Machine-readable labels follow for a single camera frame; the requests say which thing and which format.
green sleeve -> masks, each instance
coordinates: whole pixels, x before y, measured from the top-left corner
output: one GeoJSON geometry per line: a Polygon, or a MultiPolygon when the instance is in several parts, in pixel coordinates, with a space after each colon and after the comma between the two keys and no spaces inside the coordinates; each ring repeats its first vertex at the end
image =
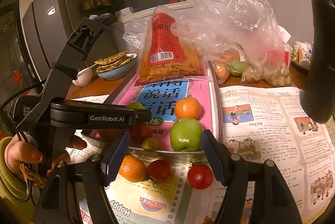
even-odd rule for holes
{"type": "Polygon", "coordinates": [[[27,196],[26,184],[20,181],[7,167],[5,162],[5,148],[12,137],[5,137],[0,141],[0,195],[8,209],[21,223],[29,223],[32,219],[34,206],[31,201],[22,203],[17,198],[27,196]]]}

barcode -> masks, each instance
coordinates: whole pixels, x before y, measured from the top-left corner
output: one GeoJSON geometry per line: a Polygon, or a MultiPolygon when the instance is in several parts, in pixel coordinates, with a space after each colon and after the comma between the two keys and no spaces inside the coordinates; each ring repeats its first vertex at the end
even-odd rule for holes
{"type": "Polygon", "coordinates": [[[150,63],[157,62],[157,61],[158,61],[157,54],[153,54],[153,55],[150,57],[150,63]]]}
{"type": "Polygon", "coordinates": [[[173,59],[173,52],[158,53],[158,61],[173,59]]]}

chopsticks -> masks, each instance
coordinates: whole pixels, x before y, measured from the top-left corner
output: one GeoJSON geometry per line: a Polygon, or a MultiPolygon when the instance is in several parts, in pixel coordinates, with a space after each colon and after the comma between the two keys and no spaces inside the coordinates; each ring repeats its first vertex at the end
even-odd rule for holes
{"type": "Polygon", "coordinates": [[[98,64],[93,64],[92,66],[86,68],[84,71],[82,71],[79,75],[77,75],[77,78],[82,76],[84,73],[88,72],[89,70],[91,70],[94,66],[96,66],[98,64]]]}

green apple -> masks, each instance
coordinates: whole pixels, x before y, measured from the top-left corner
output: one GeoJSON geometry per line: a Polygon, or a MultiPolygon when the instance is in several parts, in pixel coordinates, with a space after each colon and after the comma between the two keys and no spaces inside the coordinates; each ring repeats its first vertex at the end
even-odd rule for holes
{"type": "Polygon", "coordinates": [[[160,150],[160,144],[155,138],[148,138],[143,142],[142,148],[160,150]]]}
{"type": "Polygon", "coordinates": [[[170,142],[174,151],[199,151],[202,125],[193,118],[182,118],[170,129],[170,142]]]}
{"type": "Polygon", "coordinates": [[[139,102],[130,102],[127,109],[145,109],[145,107],[139,102]]]}
{"type": "Polygon", "coordinates": [[[230,74],[234,76],[242,75],[245,70],[247,63],[245,61],[233,60],[227,64],[230,69],[230,74]]]}

light blue bowl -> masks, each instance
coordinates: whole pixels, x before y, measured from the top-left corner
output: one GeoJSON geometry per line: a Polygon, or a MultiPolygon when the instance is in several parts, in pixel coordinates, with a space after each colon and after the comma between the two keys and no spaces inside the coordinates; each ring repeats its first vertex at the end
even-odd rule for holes
{"type": "Polygon", "coordinates": [[[99,73],[98,70],[96,70],[97,75],[106,80],[116,80],[116,79],[125,77],[137,65],[137,54],[136,53],[129,53],[129,54],[126,54],[126,56],[132,57],[132,60],[128,62],[127,64],[122,65],[119,68],[104,72],[104,73],[99,73]]]}

